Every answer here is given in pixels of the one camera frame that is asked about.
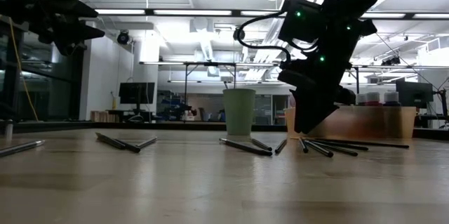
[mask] wooden table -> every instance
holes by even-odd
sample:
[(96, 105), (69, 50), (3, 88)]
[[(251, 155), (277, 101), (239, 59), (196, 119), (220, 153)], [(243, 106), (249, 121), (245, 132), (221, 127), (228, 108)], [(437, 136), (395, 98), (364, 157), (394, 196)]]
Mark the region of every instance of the wooden table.
[[(140, 154), (94, 132), (140, 142)], [(15, 136), (44, 147), (0, 159), (2, 224), (447, 223), (449, 144), (372, 147), (358, 157), (279, 156), (220, 145), (225, 132), (86, 129)], [(285, 133), (254, 133), (276, 146)]]

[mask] monitor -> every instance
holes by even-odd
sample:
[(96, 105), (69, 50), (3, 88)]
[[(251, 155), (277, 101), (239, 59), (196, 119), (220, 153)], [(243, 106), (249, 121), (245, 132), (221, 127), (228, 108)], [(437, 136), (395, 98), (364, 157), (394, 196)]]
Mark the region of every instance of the monitor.
[(121, 104), (152, 104), (154, 83), (120, 83)]
[(397, 81), (396, 91), (402, 106), (427, 108), (427, 103), (434, 101), (431, 84)]

